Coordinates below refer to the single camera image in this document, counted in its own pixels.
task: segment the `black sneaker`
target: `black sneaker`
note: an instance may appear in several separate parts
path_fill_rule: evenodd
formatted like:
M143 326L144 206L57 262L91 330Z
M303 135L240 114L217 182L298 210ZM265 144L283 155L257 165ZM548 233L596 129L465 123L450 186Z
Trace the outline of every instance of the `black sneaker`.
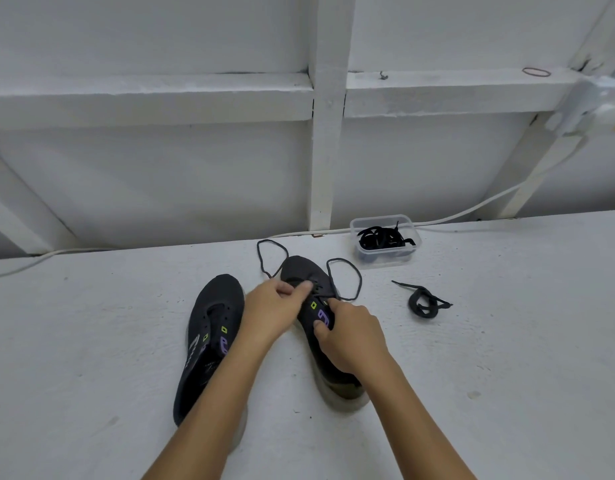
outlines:
M229 274L212 279L199 293L188 323L187 359L176 391L176 426L181 425L230 350L239 331L244 305L243 289ZM248 407L245 407L232 449L239 444L247 420Z
M337 369L323 353L314 335L315 320L324 322L330 330L334 328L334 313L327 304L328 298L335 298L334 285L329 276L311 260L290 256L283 262L281 280L294 287L306 280L314 283L310 295L301 306L298 319L312 352L316 386L325 402L339 411L356 411L362 408L369 401L369 397L359 379Z

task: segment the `hand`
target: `hand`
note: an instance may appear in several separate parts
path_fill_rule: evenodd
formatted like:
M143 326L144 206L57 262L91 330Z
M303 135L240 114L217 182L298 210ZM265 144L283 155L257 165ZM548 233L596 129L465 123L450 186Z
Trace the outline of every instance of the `hand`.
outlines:
M354 306L335 298L328 300L334 312L334 328L314 322L314 334L321 350L343 372L360 379L383 357L390 357L381 325L365 306Z
M296 288L274 278L261 283L246 296L239 337L271 347L296 320L311 290L310 281Z

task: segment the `forearm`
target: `forearm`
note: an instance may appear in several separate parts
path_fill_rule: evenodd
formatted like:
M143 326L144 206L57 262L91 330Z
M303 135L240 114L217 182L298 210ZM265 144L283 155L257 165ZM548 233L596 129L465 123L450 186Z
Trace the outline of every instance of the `forearm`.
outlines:
M359 379L405 480L476 480L390 355L374 362Z
M269 346L237 336L207 387L143 480L218 480Z

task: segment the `person's left arm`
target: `person's left arm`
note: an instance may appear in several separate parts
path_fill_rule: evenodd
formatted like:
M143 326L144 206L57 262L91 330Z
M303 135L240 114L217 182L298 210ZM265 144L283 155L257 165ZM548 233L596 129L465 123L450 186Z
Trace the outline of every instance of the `person's left arm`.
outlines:
M248 293L237 338L143 480L218 480L268 350L296 320L312 290L271 279Z

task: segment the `person's left hand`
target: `person's left hand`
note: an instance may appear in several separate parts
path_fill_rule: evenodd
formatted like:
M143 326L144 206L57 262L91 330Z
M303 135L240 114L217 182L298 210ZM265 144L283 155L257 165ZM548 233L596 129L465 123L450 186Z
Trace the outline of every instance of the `person's left hand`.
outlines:
M261 283L246 296L239 336L270 347L296 320L311 290L310 281L296 288L275 278Z

